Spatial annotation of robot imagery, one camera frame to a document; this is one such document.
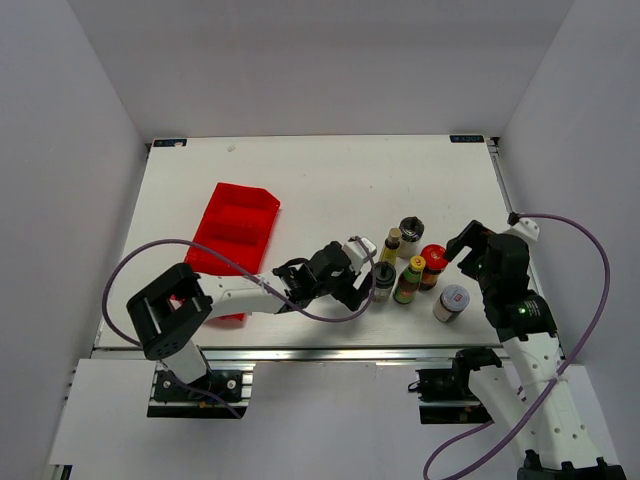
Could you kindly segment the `red plastic organizer bin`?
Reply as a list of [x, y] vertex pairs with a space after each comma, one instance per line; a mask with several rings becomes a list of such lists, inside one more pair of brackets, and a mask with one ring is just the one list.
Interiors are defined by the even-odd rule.
[[280, 206], [280, 200], [264, 188], [219, 182], [193, 241], [257, 274]]

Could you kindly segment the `aluminium table rail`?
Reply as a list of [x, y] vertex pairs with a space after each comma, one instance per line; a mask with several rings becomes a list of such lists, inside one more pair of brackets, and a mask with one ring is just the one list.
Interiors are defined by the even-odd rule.
[[452, 359], [468, 346], [385, 347], [385, 348], [200, 348], [208, 362], [259, 361], [436, 361]]
[[508, 216], [515, 212], [515, 194], [507, 185], [499, 139], [489, 139], [487, 149], [504, 214], [491, 223], [497, 235], [489, 242], [487, 284], [481, 285], [485, 313], [502, 342], [512, 338], [528, 341], [534, 335], [556, 339], [558, 328], [548, 302], [543, 299], [541, 281], [532, 261], [534, 242], [505, 233]]

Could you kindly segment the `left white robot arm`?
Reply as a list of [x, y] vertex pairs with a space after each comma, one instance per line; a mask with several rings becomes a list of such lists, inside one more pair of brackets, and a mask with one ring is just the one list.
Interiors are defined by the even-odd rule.
[[188, 398], [199, 399], [211, 387], [211, 374], [192, 337], [206, 321], [236, 314], [281, 315], [298, 312], [322, 322], [307, 310], [309, 304], [331, 297], [351, 314], [360, 314], [371, 298], [373, 279], [360, 277], [373, 263], [374, 243], [352, 237], [345, 243], [332, 241], [311, 258], [296, 258], [269, 273], [251, 274], [239, 265], [230, 266], [237, 276], [199, 274], [187, 263], [170, 267], [127, 302], [126, 309], [145, 357], [163, 363], [177, 378], [177, 387]]

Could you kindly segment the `left blue table label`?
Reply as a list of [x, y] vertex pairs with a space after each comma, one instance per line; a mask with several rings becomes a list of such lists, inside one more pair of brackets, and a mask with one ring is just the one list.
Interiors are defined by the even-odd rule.
[[187, 144], [186, 139], [155, 139], [152, 143], [153, 148], [181, 148]]

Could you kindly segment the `aluminium table front rail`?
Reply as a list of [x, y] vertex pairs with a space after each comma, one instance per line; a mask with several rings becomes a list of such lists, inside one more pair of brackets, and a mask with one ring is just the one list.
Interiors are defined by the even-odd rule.
[[259, 361], [436, 361], [452, 359], [468, 346], [385, 347], [385, 348], [200, 348], [208, 362]]

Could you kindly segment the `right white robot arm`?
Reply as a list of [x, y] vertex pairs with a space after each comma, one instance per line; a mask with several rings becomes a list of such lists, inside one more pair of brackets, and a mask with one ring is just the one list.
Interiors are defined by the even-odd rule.
[[517, 478], [622, 479], [622, 466], [604, 458], [580, 418], [564, 374], [572, 358], [562, 352], [548, 303], [529, 287], [526, 235], [536, 235], [537, 228], [518, 214], [509, 223], [522, 225], [524, 233], [495, 233], [471, 221], [447, 242], [445, 257], [466, 254], [458, 267], [478, 283], [486, 319], [522, 389], [511, 387], [502, 361], [489, 347], [456, 353], [452, 388], [463, 398], [476, 397], [503, 431], [487, 455], [512, 447], [521, 464]]

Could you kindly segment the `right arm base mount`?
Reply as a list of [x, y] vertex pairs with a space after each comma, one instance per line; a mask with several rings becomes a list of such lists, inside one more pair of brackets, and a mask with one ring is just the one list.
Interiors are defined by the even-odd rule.
[[493, 349], [472, 347], [458, 351], [448, 368], [425, 368], [416, 371], [416, 380], [407, 386], [419, 399], [420, 423], [423, 425], [484, 424], [491, 417], [469, 388], [470, 373], [481, 367], [501, 367]]

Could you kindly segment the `blue table label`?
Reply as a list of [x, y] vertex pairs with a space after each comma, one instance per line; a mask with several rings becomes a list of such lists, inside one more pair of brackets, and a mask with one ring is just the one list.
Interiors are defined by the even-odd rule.
[[484, 143], [485, 139], [482, 135], [450, 135], [449, 136], [449, 140], [452, 143], [460, 143], [460, 144], [467, 144], [467, 143]]
[[152, 143], [153, 148], [181, 148], [187, 144], [186, 139], [155, 139]]

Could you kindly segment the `black lid pepper shaker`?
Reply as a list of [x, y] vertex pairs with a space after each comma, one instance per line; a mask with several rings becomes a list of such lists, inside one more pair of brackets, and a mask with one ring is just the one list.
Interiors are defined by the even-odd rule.
[[386, 302], [393, 291], [396, 282], [395, 266], [387, 261], [374, 265], [373, 301]]

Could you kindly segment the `white grinder bottle black top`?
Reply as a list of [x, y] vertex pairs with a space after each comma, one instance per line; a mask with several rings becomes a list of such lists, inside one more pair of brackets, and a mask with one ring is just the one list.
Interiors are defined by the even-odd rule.
[[419, 250], [419, 244], [424, 234], [425, 226], [418, 217], [410, 216], [401, 220], [399, 230], [401, 236], [397, 256], [409, 260], [412, 256], [416, 255]]

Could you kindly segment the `grey lid spice jar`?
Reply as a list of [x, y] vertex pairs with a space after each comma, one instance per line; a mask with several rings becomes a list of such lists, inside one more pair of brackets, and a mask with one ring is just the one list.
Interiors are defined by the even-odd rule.
[[456, 320], [470, 302], [469, 292], [460, 285], [448, 285], [433, 305], [434, 317], [442, 323]]

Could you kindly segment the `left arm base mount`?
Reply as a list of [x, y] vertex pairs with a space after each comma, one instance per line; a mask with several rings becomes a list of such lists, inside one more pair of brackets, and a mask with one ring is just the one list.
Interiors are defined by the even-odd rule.
[[165, 365], [152, 376], [147, 416], [165, 419], [230, 419], [244, 417], [251, 398], [253, 365], [211, 363], [210, 372], [182, 383]]

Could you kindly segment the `yellow cap green sauce bottle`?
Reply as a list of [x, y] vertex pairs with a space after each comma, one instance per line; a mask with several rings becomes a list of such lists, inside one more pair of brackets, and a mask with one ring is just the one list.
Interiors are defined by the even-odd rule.
[[398, 277], [393, 292], [393, 300], [398, 304], [410, 304], [419, 290], [426, 262], [420, 255], [412, 256], [408, 265]]

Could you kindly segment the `small gold cap bottle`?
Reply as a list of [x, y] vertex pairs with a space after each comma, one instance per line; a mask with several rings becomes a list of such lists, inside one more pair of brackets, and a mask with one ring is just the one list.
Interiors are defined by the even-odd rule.
[[401, 243], [401, 230], [399, 228], [391, 228], [385, 239], [383, 249], [380, 253], [379, 262], [387, 262], [394, 265], [397, 260], [397, 252]]

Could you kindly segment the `red lid dark sauce jar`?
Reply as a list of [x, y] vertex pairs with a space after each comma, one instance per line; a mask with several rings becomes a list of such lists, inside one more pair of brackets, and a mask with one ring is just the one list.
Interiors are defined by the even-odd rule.
[[425, 268], [419, 285], [420, 291], [428, 291], [436, 286], [440, 274], [446, 269], [448, 261], [444, 258], [446, 249], [438, 244], [425, 246], [421, 256], [425, 260]]

